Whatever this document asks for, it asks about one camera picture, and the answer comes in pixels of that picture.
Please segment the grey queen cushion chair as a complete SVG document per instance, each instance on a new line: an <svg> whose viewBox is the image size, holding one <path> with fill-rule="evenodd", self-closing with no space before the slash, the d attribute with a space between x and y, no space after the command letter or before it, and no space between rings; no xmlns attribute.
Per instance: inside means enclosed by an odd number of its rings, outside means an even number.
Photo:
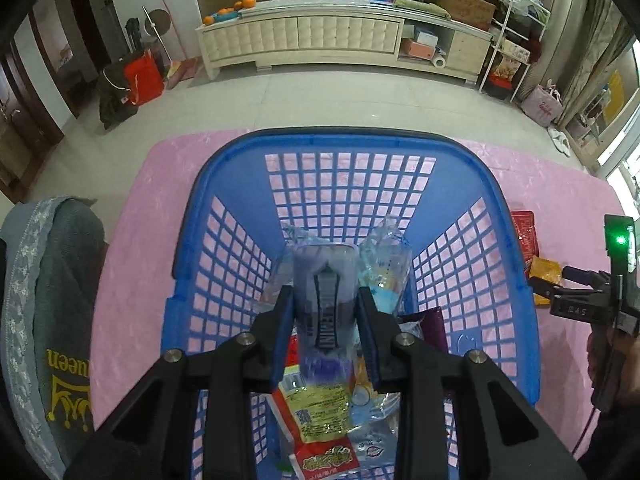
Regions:
<svg viewBox="0 0 640 480"><path fill-rule="evenodd" d="M91 200L15 205L1 226L1 442L59 479L93 432L92 320L107 250Z"/></svg>

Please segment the cream TV cabinet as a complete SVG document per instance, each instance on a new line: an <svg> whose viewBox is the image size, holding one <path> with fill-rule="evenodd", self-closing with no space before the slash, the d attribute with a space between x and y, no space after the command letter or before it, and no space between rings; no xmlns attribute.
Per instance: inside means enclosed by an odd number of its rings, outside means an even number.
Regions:
<svg viewBox="0 0 640 480"><path fill-rule="evenodd" d="M491 34L367 0L268 0L196 30L207 76L223 67L344 64L400 68L476 84Z"/></svg>

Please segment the purple snack packet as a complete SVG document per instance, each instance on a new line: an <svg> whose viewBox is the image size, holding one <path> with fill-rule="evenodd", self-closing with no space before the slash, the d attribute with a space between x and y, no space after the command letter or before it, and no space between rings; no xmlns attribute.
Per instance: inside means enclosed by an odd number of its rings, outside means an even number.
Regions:
<svg viewBox="0 0 640 480"><path fill-rule="evenodd" d="M398 322L403 332L419 337L442 353L448 353L444 318L440 307L399 315Z"/></svg>

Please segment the pink gift bag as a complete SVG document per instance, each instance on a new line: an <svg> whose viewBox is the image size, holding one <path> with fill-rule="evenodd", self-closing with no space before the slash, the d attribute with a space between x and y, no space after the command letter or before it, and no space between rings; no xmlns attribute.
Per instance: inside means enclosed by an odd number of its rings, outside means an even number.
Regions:
<svg viewBox="0 0 640 480"><path fill-rule="evenodd" d="M562 98L553 81L537 84L521 102L521 110L538 126L549 127L563 111Z"/></svg>

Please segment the light blue bread packet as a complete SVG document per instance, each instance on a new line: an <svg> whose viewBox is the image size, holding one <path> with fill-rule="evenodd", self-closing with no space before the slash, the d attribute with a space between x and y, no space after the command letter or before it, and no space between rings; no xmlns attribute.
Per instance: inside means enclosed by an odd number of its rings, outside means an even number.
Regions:
<svg viewBox="0 0 640 480"><path fill-rule="evenodd" d="M405 292L411 248L399 220L385 217L359 244L359 285L370 289L376 308L396 315Z"/></svg>

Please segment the purple mint gum box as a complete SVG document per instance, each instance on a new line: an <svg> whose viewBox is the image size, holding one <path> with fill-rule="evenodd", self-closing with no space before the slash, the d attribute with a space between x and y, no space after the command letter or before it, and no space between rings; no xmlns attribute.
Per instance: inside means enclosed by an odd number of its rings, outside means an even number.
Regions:
<svg viewBox="0 0 640 480"><path fill-rule="evenodd" d="M358 249L307 243L292 250L298 364L305 382L347 385L355 355Z"/></svg>

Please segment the orange yellow snack bag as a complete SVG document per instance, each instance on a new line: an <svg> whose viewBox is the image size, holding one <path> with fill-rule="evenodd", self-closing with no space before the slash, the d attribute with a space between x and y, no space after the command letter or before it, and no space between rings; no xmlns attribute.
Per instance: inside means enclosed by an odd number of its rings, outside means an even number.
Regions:
<svg viewBox="0 0 640 480"><path fill-rule="evenodd" d="M528 270L528 277L536 276L551 283L562 284L562 266L556 261L535 257ZM550 304L536 304L537 308L549 307Z"/></svg>

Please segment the cardboard box on cabinet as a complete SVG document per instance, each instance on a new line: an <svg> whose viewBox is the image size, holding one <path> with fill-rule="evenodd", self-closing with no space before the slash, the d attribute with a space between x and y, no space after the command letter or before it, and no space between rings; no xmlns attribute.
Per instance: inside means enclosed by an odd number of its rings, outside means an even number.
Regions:
<svg viewBox="0 0 640 480"><path fill-rule="evenodd" d="M485 0L431 0L445 9L450 18L481 30L488 30L496 7Z"/></svg>

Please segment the oranges on cabinet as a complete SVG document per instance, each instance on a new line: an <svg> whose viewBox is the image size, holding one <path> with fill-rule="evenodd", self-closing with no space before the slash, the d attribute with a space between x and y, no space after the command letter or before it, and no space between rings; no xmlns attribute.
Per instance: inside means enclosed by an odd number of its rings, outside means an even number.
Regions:
<svg viewBox="0 0 640 480"><path fill-rule="evenodd" d="M234 20L241 15L243 10L253 9L257 4L257 0L238 0L228 8L222 8L216 13L205 15L202 18L202 24L205 26Z"/></svg>

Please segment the black bag on floor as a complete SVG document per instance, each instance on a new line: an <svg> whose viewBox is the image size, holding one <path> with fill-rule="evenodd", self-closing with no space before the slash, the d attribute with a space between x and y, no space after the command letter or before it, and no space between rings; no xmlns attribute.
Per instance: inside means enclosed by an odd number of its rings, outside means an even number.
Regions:
<svg viewBox="0 0 640 480"><path fill-rule="evenodd" d="M99 118L105 130L111 130L137 114L137 105L129 99L130 85L122 62L104 67L96 90L99 93Z"/></svg>

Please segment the blue plastic basket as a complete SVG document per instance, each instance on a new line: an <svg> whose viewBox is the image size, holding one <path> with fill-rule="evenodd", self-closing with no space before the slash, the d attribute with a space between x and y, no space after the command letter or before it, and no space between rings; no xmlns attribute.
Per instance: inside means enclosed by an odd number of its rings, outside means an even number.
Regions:
<svg viewBox="0 0 640 480"><path fill-rule="evenodd" d="M509 206L478 156L434 134L260 130L213 154L182 219L160 346L201 353L249 330L286 226L358 244L387 217L412 253L405 309L442 310L452 354L485 352L536 403L538 322Z"/></svg>

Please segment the red shopping bag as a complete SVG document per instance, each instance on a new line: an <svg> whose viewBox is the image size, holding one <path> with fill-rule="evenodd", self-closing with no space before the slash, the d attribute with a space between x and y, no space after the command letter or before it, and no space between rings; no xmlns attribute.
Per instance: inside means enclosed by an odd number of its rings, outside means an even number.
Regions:
<svg viewBox="0 0 640 480"><path fill-rule="evenodd" d="M124 74L129 84L128 99L132 105L149 103L164 92L163 77L158 70L152 52L146 49L140 58L128 63Z"/></svg>

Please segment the red yellow label snack packet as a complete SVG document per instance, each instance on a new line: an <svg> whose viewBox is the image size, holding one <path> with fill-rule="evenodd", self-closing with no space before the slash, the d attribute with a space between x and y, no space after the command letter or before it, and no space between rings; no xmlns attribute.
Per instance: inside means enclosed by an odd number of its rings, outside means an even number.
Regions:
<svg viewBox="0 0 640 480"><path fill-rule="evenodd" d="M393 461L395 436L386 422L355 425L349 388L308 385L300 374L297 336L288 343L282 380L270 408L283 434L281 454L296 478L335 479Z"/></svg>

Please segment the white metal shelf rack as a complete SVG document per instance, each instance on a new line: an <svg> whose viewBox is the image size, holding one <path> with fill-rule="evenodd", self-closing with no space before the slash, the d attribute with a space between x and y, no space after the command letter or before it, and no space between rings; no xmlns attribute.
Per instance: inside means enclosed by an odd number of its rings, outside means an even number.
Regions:
<svg viewBox="0 0 640 480"><path fill-rule="evenodd" d="M489 24L489 52L480 78L480 91L513 102L524 78L541 56L541 41L551 12L542 0L483 0L494 14Z"/></svg>

